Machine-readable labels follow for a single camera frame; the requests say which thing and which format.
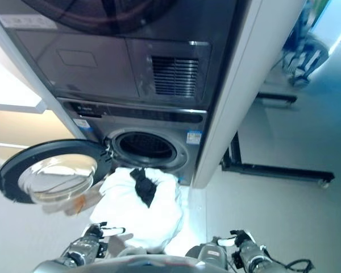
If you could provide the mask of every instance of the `open door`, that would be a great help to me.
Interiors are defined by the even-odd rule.
[[[111,153],[97,142],[45,142],[21,151],[1,167],[0,190],[15,202],[53,204],[83,194],[110,168]]]

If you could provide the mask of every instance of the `black cable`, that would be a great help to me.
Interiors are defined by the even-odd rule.
[[[302,272],[302,273],[308,273],[309,271],[311,271],[312,269],[314,269],[315,267],[312,264],[312,261],[310,259],[299,259],[299,260],[294,260],[293,262],[290,262],[288,264],[283,264],[282,262],[279,262],[278,260],[273,259],[268,250],[264,248],[264,253],[275,263],[280,264],[281,266],[283,266],[285,269],[287,270],[291,270],[294,272]],[[307,266],[303,269],[301,268],[293,268],[292,266],[299,264],[299,263],[307,263]]]
[[[233,270],[233,272],[238,273],[238,272],[236,271],[236,269],[234,269],[234,267],[232,266],[232,264],[231,264],[229,261],[227,261],[227,263],[228,263],[228,265],[231,267],[231,269]]]

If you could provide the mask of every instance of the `vent grille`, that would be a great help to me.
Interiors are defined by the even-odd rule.
[[[197,59],[152,56],[152,63],[156,94],[194,97]]]

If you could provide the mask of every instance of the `white laundry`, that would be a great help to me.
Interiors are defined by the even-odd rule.
[[[159,169],[146,168],[145,175],[157,189],[151,206],[142,202],[135,191],[130,168],[117,168],[100,188],[103,195],[90,220],[107,226],[125,228],[134,237],[125,243],[159,253],[181,230],[183,211],[178,178]]]

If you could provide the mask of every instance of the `sticker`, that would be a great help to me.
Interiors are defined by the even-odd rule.
[[[207,253],[210,254],[210,255],[214,255],[214,256],[220,256],[220,253],[217,252],[217,251],[209,250],[209,251],[207,251]]]
[[[6,28],[57,29],[54,21],[40,14],[0,14],[0,22]]]
[[[201,131],[188,131],[186,143],[199,145],[199,143],[201,142],[201,137]]]
[[[73,121],[81,129],[85,129],[85,130],[91,130],[92,129],[91,126],[89,125],[89,123],[87,122],[87,120],[85,120],[85,119],[74,118]]]

